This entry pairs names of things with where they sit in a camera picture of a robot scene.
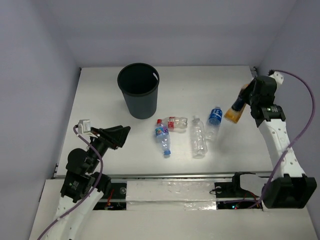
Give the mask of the orange juice bottle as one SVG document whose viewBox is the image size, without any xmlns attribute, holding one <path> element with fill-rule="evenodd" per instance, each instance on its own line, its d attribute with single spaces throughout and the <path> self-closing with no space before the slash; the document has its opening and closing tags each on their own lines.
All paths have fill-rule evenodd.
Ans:
<svg viewBox="0 0 320 240">
<path fill-rule="evenodd" d="M 241 95 L 242 95 L 243 91 L 247 88 L 247 86 L 248 86 L 248 84 L 245 84 L 242 86 L 242 88 L 237 96 L 237 99 L 224 114 L 224 118 L 227 121 L 230 121 L 234 124 L 237 124 L 238 121 L 240 120 L 240 118 L 243 114 L 243 111 L 247 105 L 246 102 L 242 99 Z"/>
</svg>

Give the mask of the blue label water bottle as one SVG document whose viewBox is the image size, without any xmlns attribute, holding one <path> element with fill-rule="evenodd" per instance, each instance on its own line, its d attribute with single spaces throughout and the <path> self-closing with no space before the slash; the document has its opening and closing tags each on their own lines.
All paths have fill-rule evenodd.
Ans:
<svg viewBox="0 0 320 240">
<path fill-rule="evenodd" d="M 214 141 L 217 136 L 222 122 L 223 111 L 220 106 L 215 106 L 206 122 L 206 138 L 209 141 Z"/>
</svg>

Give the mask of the colourful label blue cap bottle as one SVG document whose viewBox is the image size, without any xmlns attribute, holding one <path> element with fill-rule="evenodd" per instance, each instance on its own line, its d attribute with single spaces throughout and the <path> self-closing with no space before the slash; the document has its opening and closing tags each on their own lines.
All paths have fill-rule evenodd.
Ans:
<svg viewBox="0 0 320 240">
<path fill-rule="evenodd" d="M 171 155 L 170 133 L 166 126 L 159 124 L 155 128 L 155 138 L 160 144 L 163 155 L 168 157 Z"/>
</svg>

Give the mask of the red label clear bottle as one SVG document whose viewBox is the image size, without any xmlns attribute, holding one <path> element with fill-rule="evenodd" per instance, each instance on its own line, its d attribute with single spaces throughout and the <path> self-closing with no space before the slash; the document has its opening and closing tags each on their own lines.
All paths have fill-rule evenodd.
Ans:
<svg viewBox="0 0 320 240">
<path fill-rule="evenodd" d="M 167 127 L 170 132 L 184 133 L 188 128 L 188 119 L 186 117 L 169 116 L 158 119 L 157 124 Z"/>
</svg>

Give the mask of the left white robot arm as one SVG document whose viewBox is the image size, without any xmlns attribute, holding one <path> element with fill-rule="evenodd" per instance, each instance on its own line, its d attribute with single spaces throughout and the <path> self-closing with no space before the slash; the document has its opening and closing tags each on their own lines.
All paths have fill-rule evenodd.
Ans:
<svg viewBox="0 0 320 240">
<path fill-rule="evenodd" d="M 75 148 L 67 156 L 66 175 L 60 190 L 53 226 L 46 240 L 77 240 L 95 205 L 110 194 L 111 178 L 103 174 L 103 156 L 107 150 L 122 148 L 131 128 L 114 126 L 95 128 L 89 120 L 73 127 L 87 149 Z"/>
</svg>

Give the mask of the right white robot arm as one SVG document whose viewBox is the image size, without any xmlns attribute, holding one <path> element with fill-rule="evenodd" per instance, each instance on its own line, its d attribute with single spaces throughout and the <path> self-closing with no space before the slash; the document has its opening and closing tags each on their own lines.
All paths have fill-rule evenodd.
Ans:
<svg viewBox="0 0 320 240">
<path fill-rule="evenodd" d="M 269 209 L 302 209 L 317 188 L 314 177 L 308 177 L 293 150 L 294 144 L 310 126 L 311 116 L 294 140 L 290 140 L 286 116 L 274 103 L 275 93 L 284 82 L 284 71 L 270 70 L 268 75 L 256 76 L 240 90 L 236 101 L 224 115 L 237 123 L 246 106 L 262 134 L 273 170 L 261 189 L 258 203 Z"/>
</svg>

